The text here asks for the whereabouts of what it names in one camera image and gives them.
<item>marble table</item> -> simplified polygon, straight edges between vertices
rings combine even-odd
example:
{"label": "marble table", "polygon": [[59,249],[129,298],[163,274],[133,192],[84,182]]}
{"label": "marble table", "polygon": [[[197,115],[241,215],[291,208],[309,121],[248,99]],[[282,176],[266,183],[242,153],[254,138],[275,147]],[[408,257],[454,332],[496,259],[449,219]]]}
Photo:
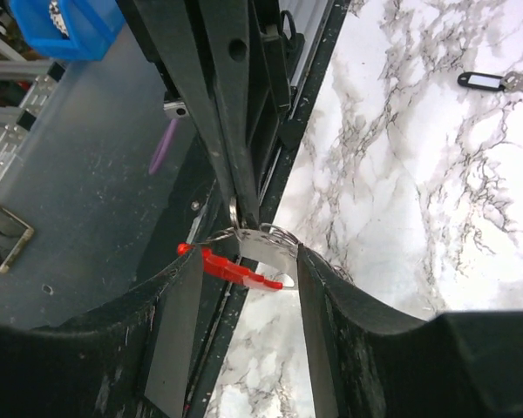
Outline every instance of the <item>marble table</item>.
{"label": "marble table", "polygon": [[[523,308],[523,93],[456,82],[509,70],[523,0],[355,0],[275,223],[419,318]],[[296,293],[249,293],[206,416],[314,416]]]}

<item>white marble surface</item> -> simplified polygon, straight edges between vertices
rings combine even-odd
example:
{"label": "white marble surface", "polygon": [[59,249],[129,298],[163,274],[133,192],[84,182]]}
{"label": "white marble surface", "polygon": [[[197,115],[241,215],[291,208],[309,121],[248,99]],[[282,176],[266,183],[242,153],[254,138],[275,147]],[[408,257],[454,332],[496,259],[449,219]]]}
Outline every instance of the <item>white marble surface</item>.
{"label": "white marble surface", "polygon": [[[423,319],[523,308],[523,0],[356,0],[275,223]],[[295,293],[250,292],[207,417],[314,416]]]}

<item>purple object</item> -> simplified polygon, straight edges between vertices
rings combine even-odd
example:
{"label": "purple object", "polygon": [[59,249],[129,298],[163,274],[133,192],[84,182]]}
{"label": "purple object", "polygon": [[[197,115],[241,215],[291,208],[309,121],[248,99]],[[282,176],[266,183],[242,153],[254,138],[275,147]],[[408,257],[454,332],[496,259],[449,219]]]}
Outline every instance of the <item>purple object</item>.
{"label": "purple object", "polygon": [[171,123],[168,124],[163,138],[159,141],[157,149],[151,158],[151,163],[149,164],[149,174],[154,175],[159,168],[162,166],[163,161],[166,158],[166,152],[168,151],[168,146],[173,142],[174,133],[176,132],[176,127],[178,126],[179,119],[171,120]]}

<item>white label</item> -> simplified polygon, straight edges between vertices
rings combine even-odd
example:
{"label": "white label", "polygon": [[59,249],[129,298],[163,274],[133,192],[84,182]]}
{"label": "white label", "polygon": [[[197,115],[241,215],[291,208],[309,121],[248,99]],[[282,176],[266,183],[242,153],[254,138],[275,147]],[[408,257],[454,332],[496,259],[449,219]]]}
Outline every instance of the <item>white label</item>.
{"label": "white label", "polygon": [[493,89],[499,88],[500,81],[501,80],[499,78],[477,76],[476,74],[471,75],[471,77],[469,78],[469,84],[492,87]]}

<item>gray marble vein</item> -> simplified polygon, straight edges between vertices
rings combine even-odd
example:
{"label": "gray marble vein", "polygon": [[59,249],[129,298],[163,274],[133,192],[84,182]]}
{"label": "gray marble vein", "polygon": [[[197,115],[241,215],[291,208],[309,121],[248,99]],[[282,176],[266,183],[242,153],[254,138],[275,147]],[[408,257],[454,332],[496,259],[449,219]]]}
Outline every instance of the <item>gray marble vein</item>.
{"label": "gray marble vein", "polygon": [[[523,309],[523,0],[355,0],[275,223],[428,320]],[[208,417],[314,416],[295,293],[253,291]]]}

